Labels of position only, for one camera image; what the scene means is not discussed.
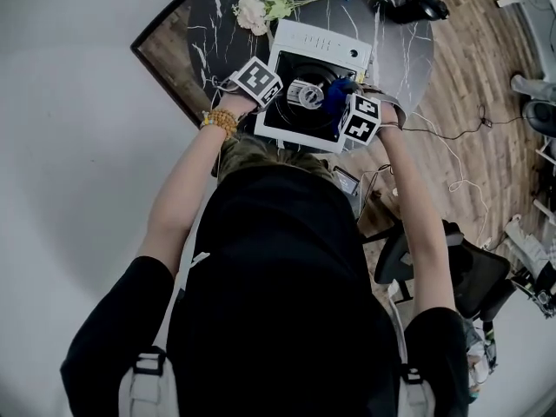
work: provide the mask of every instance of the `white cable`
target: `white cable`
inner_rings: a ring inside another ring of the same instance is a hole
[[[215,100],[217,97],[219,99],[222,99],[222,92],[234,93],[240,88],[239,85],[237,84],[232,87],[227,87],[226,84],[228,82],[229,82],[229,77],[227,77],[220,83],[218,82],[218,79],[216,79],[216,76],[212,76],[210,78],[210,83],[212,84],[213,88],[216,89],[215,95],[212,97],[212,101],[210,102],[210,109],[213,109],[215,107]]]
[[[222,155],[222,148],[218,150],[218,167],[216,168],[216,184],[219,183],[218,178],[220,177],[220,156]]]
[[[413,113],[414,115],[420,117],[421,119],[423,119],[425,122],[428,122],[429,125],[431,127],[433,127],[434,133],[436,133],[437,135],[439,134],[438,131],[436,130],[436,127],[434,126],[434,124],[429,121],[426,117],[420,115],[419,113]],[[480,194],[480,201],[482,202],[482,204],[485,206],[485,210],[487,211],[485,213],[485,220],[483,221],[483,225],[480,228],[480,232],[479,232],[479,236],[477,236],[477,241],[475,242],[477,245],[479,245],[479,239],[482,236],[483,232],[485,231],[485,226],[487,225],[487,218],[488,218],[488,211],[489,208],[487,206],[487,204],[485,203],[485,200],[483,199],[483,190],[475,183],[465,179],[463,177],[463,167],[461,165],[461,159],[453,152],[453,150],[450,148],[450,146],[446,143],[446,141],[444,141],[444,139],[442,139],[441,137],[437,136],[444,145],[446,145],[446,148],[448,149],[448,151],[450,153],[452,153],[453,157],[455,157],[458,160],[458,164],[460,165],[460,175],[461,178],[456,181],[456,182],[452,182],[449,186],[448,186],[448,190],[450,191],[450,193],[455,193],[456,191],[458,191],[461,186],[463,185],[464,182],[467,182],[469,185],[472,185],[473,187],[476,187],[479,190],[479,194]]]

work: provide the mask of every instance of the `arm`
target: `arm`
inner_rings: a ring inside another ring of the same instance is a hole
[[[61,375],[75,417],[117,417],[122,377],[156,337],[174,280],[162,263],[135,259],[71,342]]]
[[[392,105],[383,103],[383,122],[397,124]],[[415,313],[430,308],[455,310],[446,234],[427,186],[407,151],[403,133],[383,128],[379,137],[392,164],[398,188],[401,219],[414,262]]]
[[[255,108],[243,96],[226,94],[218,108],[237,117]],[[208,125],[201,129],[175,165],[162,186],[150,212],[147,235],[138,256],[151,256],[161,261],[176,276],[183,247],[201,206],[207,182],[226,131]]]

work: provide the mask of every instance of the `marble pattern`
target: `marble pattern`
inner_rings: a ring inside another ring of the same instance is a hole
[[[192,0],[189,54],[209,98],[213,77],[222,80],[252,55],[267,61],[267,36],[254,36],[235,21],[238,0]],[[399,25],[385,16],[388,4],[404,0],[322,0],[303,6],[290,19],[357,38],[373,46],[367,82],[395,96],[407,113],[424,96],[432,72],[434,39],[429,22]],[[348,149],[360,144],[349,143]]]

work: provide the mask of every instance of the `wrist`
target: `wrist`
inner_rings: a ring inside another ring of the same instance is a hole
[[[228,137],[228,131],[220,125],[205,125],[201,131],[204,131],[205,134],[209,134],[213,137],[218,137],[219,139],[222,139],[223,142]]]
[[[225,109],[226,111],[229,111],[234,116],[236,122],[238,122],[239,118],[245,114],[242,107],[237,106],[234,103],[222,102],[215,109]]]
[[[382,143],[385,146],[396,144],[403,140],[403,135],[401,134],[401,130],[394,129],[391,127],[379,129],[378,137],[381,139]]]
[[[226,135],[225,140],[228,140],[236,133],[237,118],[229,109],[218,107],[217,109],[210,111],[210,113],[205,112],[204,115],[205,118],[201,124],[201,129],[207,127],[216,127],[217,129],[221,129]]]

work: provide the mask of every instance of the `black cable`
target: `black cable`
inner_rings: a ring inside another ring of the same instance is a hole
[[[539,0],[535,0],[535,3],[533,3],[532,0],[527,0],[527,1],[528,1],[528,2],[531,4],[531,6],[533,6],[536,10],[553,10],[553,7],[552,7],[552,6],[549,6],[548,8],[540,8],[539,6],[537,6],[536,3],[538,3]]]
[[[392,174],[392,166],[389,163],[385,163],[385,164],[381,165],[376,170],[373,177],[371,178],[371,182],[368,184],[367,193],[365,194],[365,198],[363,199],[363,203],[361,204],[362,208],[361,208],[361,212],[359,213],[359,217],[357,218],[357,222],[359,222],[359,220],[361,219],[361,216],[363,215],[363,210],[365,209],[365,206],[367,205],[368,196],[371,193],[372,189],[374,188],[374,185],[376,184],[376,180],[379,177],[379,173],[381,171],[384,171],[385,169],[388,169],[388,168],[390,168],[390,174]]]
[[[550,49],[553,51],[553,54],[556,57],[556,50],[554,50],[554,42],[553,42],[553,31],[554,31],[555,23],[556,23],[556,16],[554,16],[553,25],[550,27],[550,34],[548,35],[548,40],[550,41]]]
[[[500,237],[500,239],[498,241],[498,244],[496,244],[493,248],[488,248],[486,251],[487,252],[493,252],[494,250],[496,250],[498,247],[500,247],[502,245],[502,242],[504,242],[506,237],[507,237],[506,232],[502,232],[502,236]]]
[[[460,139],[460,137],[462,137],[463,135],[469,134],[469,133],[476,133],[477,131],[480,130],[480,128],[485,125],[485,124],[491,124],[491,125],[503,125],[503,124],[507,124],[507,123],[511,123],[511,122],[515,122],[518,119],[524,119],[524,117],[522,116],[518,116],[518,117],[514,117],[514,119],[510,120],[510,121],[506,121],[506,122],[493,122],[490,119],[488,119],[485,114],[486,114],[486,108],[485,105],[481,104],[479,105],[479,119],[480,119],[480,123],[477,126],[476,129],[466,129],[465,131],[462,131],[461,133],[459,133],[457,136],[451,137],[451,136],[443,136],[443,135],[439,135],[438,133],[435,133],[434,131],[432,131],[431,129],[403,129],[404,131],[418,131],[418,132],[422,132],[422,133],[430,133],[433,136],[437,136],[441,139],[444,139],[446,141],[455,141],[456,139]]]

